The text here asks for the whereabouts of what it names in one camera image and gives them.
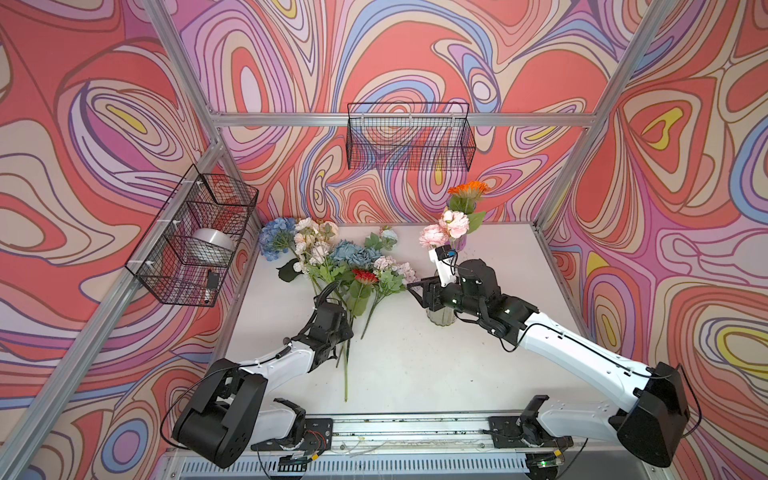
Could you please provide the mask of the clear glass vase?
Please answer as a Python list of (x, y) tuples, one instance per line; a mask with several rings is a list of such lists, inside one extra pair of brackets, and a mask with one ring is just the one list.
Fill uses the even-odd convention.
[(447, 327), (456, 322), (455, 310), (452, 307), (442, 307), (438, 310), (426, 310), (428, 320), (436, 326)]

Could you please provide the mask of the pink peony flower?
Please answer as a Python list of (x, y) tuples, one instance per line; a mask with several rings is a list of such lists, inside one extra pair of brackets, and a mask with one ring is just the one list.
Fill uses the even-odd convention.
[(469, 234), (470, 217), (461, 211), (445, 210), (438, 221), (424, 227), (419, 236), (423, 248), (432, 249), (449, 244), (451, 238)]

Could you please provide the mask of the cream white flower spray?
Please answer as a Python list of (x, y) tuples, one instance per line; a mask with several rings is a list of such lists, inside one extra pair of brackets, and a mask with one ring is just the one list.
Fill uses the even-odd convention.
[(332, 253), (338, 240), (339, 227), (332, 221), (304, 218), (295, 226), (293, 270), (309, 278), (315, 293), (320, 293), (337, 275)]

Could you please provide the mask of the orange gerbera flower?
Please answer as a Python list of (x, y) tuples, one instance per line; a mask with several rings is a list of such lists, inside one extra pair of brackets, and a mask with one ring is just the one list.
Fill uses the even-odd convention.
[(490, 187), (481, 181), (471, 181), (449, 190), (449, 200), (446, 210), (456, 210), (470, 217), (470, 233), (476, 231), (483, 223), (486, 212), (478, 209), (480, 200), (490, 192)]

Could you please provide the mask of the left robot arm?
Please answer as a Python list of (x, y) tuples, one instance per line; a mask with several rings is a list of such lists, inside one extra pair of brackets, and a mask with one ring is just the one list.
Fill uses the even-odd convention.
[(307, 431), (306, 410), (283, 398), (268, 405), (263, 401), (278, 387), (335, 359), (337, 345), (352, 337), (347, 310), (336, 302), (316, 301), (307, 324), (281, 349), (247, 363), (216, 361), (192, 388), (171, 439), (220, 468), (262, 444), (303, 448), (306, 437), (317, 437)]

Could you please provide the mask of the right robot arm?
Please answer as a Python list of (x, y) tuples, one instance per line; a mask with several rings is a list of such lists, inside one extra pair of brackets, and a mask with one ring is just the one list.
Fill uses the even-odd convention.
[(616, 442), (646, 464), (671, 465), (690, 420), (680, 368), (664, 362), (651, 367), (576, 334), (532, 303), (503, 293), (494, 269), (481, 259), (436, 266), (436, 275), (407, 286), (423, 309), (468, 315), (507, 352), (538, 354), (604, 397), (569, 404), (534, 396), (517, 420), (522, 442), (539, 446), (573, 436)]

